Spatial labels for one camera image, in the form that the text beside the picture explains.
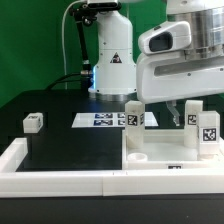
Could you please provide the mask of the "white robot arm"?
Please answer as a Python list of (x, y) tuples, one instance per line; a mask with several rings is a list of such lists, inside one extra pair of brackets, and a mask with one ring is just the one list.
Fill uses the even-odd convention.
[(224, 92), (224, 0), (165, 0), (167, 19), (139, 36), (137, 59), (132, 24), (119, 13), (125, 1), (137, 0), (81, 0), (69, 8), (79, 27), (98, 24), (91, 97), (166, 102), (178, 122), (175, 100)]

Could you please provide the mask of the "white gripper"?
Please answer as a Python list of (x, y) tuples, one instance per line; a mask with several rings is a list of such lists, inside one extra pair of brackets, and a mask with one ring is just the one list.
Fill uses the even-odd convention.
[(224, 56), (186, 61), (181, 51), (141, 54), (136, 72), (138, 99), (145, 104), (167, 101), (176, 126), (175, 100), (224, 93)]

